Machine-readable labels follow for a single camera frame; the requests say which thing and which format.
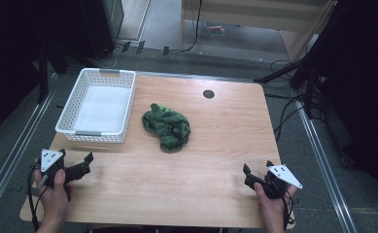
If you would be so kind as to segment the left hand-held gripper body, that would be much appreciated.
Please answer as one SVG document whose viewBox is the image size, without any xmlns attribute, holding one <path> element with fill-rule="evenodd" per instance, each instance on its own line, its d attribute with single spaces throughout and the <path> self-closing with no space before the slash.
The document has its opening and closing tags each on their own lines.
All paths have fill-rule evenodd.
<svg viewBox="0 0 378 233">
<path fill-rule="evenodd" d="M 55 174 L 60 169 L 65 172 L 65 183 L 80 180 L 90 172 L 89 164 L 86 164 L 84 161 L 71 167 L 66 167 L 64 157 L 59 151 L 42 150 L 40 158 L 42 179 L 39 182 L 39 187 L 54 186 Z"/>
</svg>

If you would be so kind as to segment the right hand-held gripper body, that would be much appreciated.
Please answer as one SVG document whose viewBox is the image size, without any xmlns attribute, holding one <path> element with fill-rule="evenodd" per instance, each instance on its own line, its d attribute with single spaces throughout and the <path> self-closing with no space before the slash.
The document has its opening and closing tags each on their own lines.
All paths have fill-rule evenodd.
<svg viewBox="0 0 378 233">
<path fill-rule="evenodd" d="M 254 183 L 260 183 L 269 199 L 283 197 L 290 185 L 299 189 L 303 188 L 302 183 L 286 165 L 274 165 L 267 169 L 268 171 L 263 179 L 253 175 L 252 171 L 251 175 L 245 175 L 245 185 L 251 189 L 255 189 Z"/>
</svg>

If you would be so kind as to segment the green fleece garment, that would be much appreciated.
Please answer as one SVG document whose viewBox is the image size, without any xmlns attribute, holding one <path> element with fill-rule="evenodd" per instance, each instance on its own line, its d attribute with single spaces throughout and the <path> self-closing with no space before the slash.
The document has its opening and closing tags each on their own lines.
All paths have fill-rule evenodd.
<svg viewBox="0 0 378 233">
<path fill-rule="evenodd" d="M 142 125 L 158 137 L 159 147 L 165 152 L 177 152 L 189 141 L 191 129 L 188 119 L 156 103 L 152 103 L 151 109 L 142 115 Z"/>
</svg>

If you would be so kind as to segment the person's right hand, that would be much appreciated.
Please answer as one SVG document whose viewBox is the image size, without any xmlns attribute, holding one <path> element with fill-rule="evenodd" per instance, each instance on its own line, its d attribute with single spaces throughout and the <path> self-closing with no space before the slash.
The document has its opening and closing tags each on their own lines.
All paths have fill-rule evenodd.
<svg viewBox="0 0 378 233">
<path fill-rule="evenodd" d="M 285 201 L 290 201 L 297 192 L 297 188 L 291 185 L 288 188 L 289 194 L 285 199 L 269 199 L 260 183 L 254 183 L 255 192 L 258 196 L 258 208 L 261 214 L 264 229 L 284 229 L 285 230 Z"/>
</svg>

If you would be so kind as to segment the person's left hand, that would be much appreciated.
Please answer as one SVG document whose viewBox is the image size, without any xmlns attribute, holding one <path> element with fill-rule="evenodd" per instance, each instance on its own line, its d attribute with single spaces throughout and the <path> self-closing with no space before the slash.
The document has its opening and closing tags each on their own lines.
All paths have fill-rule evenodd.
<svg viewBox="0 0 378 233">
<path fill-rule="evenodd" d="M 64 189 L 65 172 L 60 169 L 54 177 L 53 188 L 40 188 L 43 193 L 41 202 L 44 209 L 44 217 L 41 222 L 46 224 L 64 224 L 68 213 L 68 197 Z"/>
</svg>

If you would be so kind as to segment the white perforated plastic basket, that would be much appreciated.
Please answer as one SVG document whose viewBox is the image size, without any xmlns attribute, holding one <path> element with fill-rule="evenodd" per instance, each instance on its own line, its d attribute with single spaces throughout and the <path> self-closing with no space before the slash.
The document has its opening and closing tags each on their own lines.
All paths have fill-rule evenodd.
<svg viewBox="0 0 378 233">
<path fill-rule="evenodd" d="M 136 73 L 84 68 L 55 126 L 70 141 L 124 143 Z"/>
</svg>

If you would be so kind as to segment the black metal stand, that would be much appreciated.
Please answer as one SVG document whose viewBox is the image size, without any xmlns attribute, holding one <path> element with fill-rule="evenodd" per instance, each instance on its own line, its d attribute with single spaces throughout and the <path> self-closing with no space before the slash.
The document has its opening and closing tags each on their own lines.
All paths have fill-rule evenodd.
<svg viewBox="0 0 378 233">
<path fill-rule="evenodd" d="M 312 101 L 314 98 L 315 82 L 319 78 L 319 70 L 324 61 L 324 55 L 325 53 L 321 50 L 310 50 L 296 62 L 292 62 L 286 67 L 266 77 L 254 79 L 254 82 L 269 83 L 291 71 L 294 71 L 292 79 L 290 80 L 290 87 L 292 89 L 298 89 L 306 83 L 303 110 L 309 118 L 313 118 L 314 116 L 311 114 L 311 111 L 314 107 Z"/>
</svg>

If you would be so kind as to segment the black cabinet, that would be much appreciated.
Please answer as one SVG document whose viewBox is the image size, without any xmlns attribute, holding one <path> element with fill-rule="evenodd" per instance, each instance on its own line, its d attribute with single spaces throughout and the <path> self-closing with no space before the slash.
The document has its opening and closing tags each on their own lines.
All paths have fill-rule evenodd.
<svg viewBox="0 0 378 233">
<path fill-rule="evenodd" d="M 115 48 L 124 19 L 121 0 L 81 0 L 89 56 L 99 58 Z"/>
</svg>

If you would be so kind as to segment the red printed booklet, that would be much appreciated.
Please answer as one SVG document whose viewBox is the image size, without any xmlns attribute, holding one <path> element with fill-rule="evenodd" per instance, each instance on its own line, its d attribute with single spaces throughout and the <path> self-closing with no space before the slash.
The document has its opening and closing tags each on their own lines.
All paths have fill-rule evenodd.
<svg viewBox="0 0 378 233">
<path fill-rule="evenodd" d="M 211 36 L 224 36 L 226 34 L 224 28 L 219 25 L 208 25 L 207 30 Z"/>
</svg>

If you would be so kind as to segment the light wooden bench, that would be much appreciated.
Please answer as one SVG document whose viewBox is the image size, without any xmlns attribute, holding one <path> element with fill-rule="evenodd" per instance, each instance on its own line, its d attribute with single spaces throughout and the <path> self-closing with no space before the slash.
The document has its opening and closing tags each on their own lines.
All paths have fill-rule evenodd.
<svg viewBox="0 0 378 233">
<path fill-rule="evenodd" d="M 278 30 L 291 61 L 320 33 L 337 0 L 181 0 L 180 49 L 185 20 Z"/>
</svg>

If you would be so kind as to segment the metal floor rail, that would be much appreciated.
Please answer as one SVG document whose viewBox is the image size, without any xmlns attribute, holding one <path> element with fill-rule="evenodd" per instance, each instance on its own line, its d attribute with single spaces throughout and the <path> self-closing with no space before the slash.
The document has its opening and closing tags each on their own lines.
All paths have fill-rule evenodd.
<svg viewBox="0 0 378 233">
<path fill-rule="evenodd" d="M 342 231 L 343 233 L 359 233 L 354 223 L 352 214 L 350 213 L 350 210 L 344 198 L 344 195 L 328 163 L 324 147 L 320 141 L 313 121 L 305 114 L 303 110 L 303 105 L 300 102 L 296 102 L 295 105 L 298 108 L 301 122 L 309 139 L 311 148 L 314 152 L 334 212 L 336 213 L 337 218 L 340 222 Z"/>
<path fill-rule="evenodd" d="M 29 94 L 0 126 L 0 199 L 50 104 L 58 81 L 58 75 L 53 73 L 44 99 L 38 103 Z"/>
</svg>

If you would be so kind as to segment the black upright post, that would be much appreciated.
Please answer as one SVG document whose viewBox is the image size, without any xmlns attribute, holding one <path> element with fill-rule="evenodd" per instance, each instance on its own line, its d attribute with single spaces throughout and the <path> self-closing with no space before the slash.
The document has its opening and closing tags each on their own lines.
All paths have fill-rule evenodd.
<svg viewBox="0 0 378 233">
<path fill-rule="evenodd" d="M 47 42 L 43 42 L 39 47 L 39 104 L 41 104 L 46 99 L 49 92 L 47 49 Z"/>
</svg>

